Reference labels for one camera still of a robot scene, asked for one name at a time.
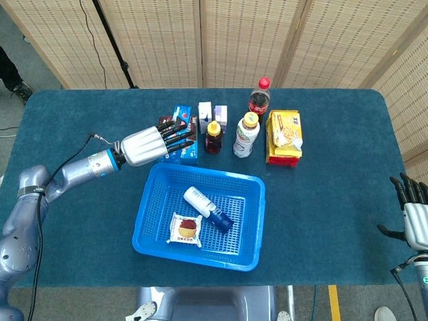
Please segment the yellow snack box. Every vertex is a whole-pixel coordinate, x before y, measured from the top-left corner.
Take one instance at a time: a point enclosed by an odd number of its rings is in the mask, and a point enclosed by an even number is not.
[[[272,144],[278,156],[302,157],[302,127],[297,110],[272,110],[269,113]]]

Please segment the teal tablecloth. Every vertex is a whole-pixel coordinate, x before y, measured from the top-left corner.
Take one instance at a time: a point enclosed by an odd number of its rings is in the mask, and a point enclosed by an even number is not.
[[[271,108],[302,117],[303,158],[294,168],[265,164],[264,125],[250,157],[232,153],[248,89],[58,90],[29,100],[0,190],[0,222],[11,212],[21,170],[56,168],[89,131],[118,140],[157,123],[175,104],[229,107],[223,150],[199,135],[199,166],[255,175],[266,184],[259,265],[234,272],[140,255],[131,244],[152,164],[75,188],[51,204],[43,225],[42,286],[195,286],[392,283],[389,270],[411,254],[377,223],[402,228],[390,175],[403,163],[383,97],[372,90],[272,90]],[[105,149],[92,141],[81,158]],[[29,286],[32,273],[20,285]],[[413,274],[403,274],[404,279]]]

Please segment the cable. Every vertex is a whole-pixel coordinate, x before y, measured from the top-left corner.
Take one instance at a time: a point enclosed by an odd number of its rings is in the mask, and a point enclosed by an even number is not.
[[[311,321],[316,319],[316,285],[314,286],[314,305],[312,306],[312,317]]]
[[[413,309],[413,305],[412,305],[412,302],[410,301],[409,295],[407,294],[406,288],[404,287],[404,284],[402,283],[402,281],[399,277],[399,273],[396,271],[396,269],[392,269],[391,274],[393,275],[393,277],[395,278],[395,280],[397,281],[397,283],[400,285],[401,289],[403,290],[404,295],[406,296],[407,302],[409,303],[410,310],[412,311],[413,319],[414,319],[414,321],[417,321],[415,310]]]
[[[16,128],[19,128],[19,127],[13,126],[13,127],[7,127],[7,128],[0,128],[0,131],[8,130],[8,129],[16,129]]]
[[[46,187],[52,182],[55,175],[57,175],[57,173],[61,170],[61,168],[65,164],[70,162],[74,157],[76,157],[83,150],[83,148],[85,148],[85,146],[89,143],[89,140],[93,136],[94,136],[93,134],[89,134],[85,143],[82,145],[82,147],[80,147],[80,149],[77,152],[75,152],[71,157],[69,157],[60,166],[58,166],[58,168],[53,172],[53,174],[47,180],[47,183],[45,184]],[[40,265],[41,265],[41,255],[43,253],[43,230],[41,228],[41,218],[40,218],[40,207],[41,207],[41,198],[42,197],[43,197],[43,193],[40,193],[39,197],[37,198],[37,232],[39,234],[39,248],[37,249],[37,263],[35,265],[35,272],[34,272],[34,278],[33,278],[33,290],[31,292],[31,306],[29,309],[27,321],[33,320],[34,309],[35,309],[35,299],[37,296],[37,282],[39,279],[39,272],[40,272]]]
[[[101,66],[101,68],[102,68],[102,72],[103,72],[103,74],[104,74],[104,87],[105,87],[105,89],[107,89],[106,70],[104,69],[104,66],[103,66],[103,65],[102,65],[102,63],[101,63],[100,53],[99,53],[99,52],[98,52],[98,50],[96,49],[94,34],[92,33],[91,29],[89,28],[89,24],[88,24],[88,16],[86,15],[86,11],[85,11],[85,9],[83,8],[82,0],[79,0],[79,4],[80,4],[80,7],[82,8],[82,11],[83,11],[83,13],[84,13],[84,15],[85,15],[86,27],[88,28],[88,31],[89,31],[89,33],[90,33],[90,34],[91,34],[91,36],[92,36],[92,43],[93,43],[93,45],[94,45],[94,49],[95,49],[95,51],[96,51],[96,55],[98,56],[98,62],[100,63],[100,66]]]

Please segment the robotic hand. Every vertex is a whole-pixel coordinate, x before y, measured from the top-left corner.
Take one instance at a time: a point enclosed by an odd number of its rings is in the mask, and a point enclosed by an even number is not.
[[[390,180],[395,186],[403,211],[404,231],[390,231],[384,225],[377,225],[377,227],[383,235],[406,241],[417,252],[416,255],[392,269],[391,273],[401,285],[398,273],[409,264],[415,263],[425,313],[428,317],[428,186],[424,183],[417,183],[404,173],[400,173],[400,176],[404,186],[400,180],[394,177],[391,177]]]
[[[54,180],[58,170],[50,175],[43,165],[31,167],[20,174],[17,203],[3,226],[3,239],[0,240],[0,320],[23,320],[22,312],[11,307],[7,297],[9,289],[35,267],[41,255],[37,241],[49,204],[72,187],[119,171],[124,163],[144,165],[193,144],[190,140],[172,145],[194,134],[189,131],[176,134],[187,125],[171,128],[172,125],[174,122],[168,121],[158,127],[147,128],[127,136],[122,142],[115,142],[114,148],[60,166],[61,183]],[[112,144],[97,134],[91,134],[91,137]]]

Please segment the blue plastic basket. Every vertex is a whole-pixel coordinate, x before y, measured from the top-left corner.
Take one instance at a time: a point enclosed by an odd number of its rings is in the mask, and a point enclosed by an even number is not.
[[[234,224],[222,233],[207,219],[199,235],[202,247],[169,243],[173,212],[196,217],[184,199],[194,186],[219,206]],[[159,163],[150,171],[135,222],[132,245],[139,253],[238,271],[259,261],[265,213],[265,185],[257,177]]]

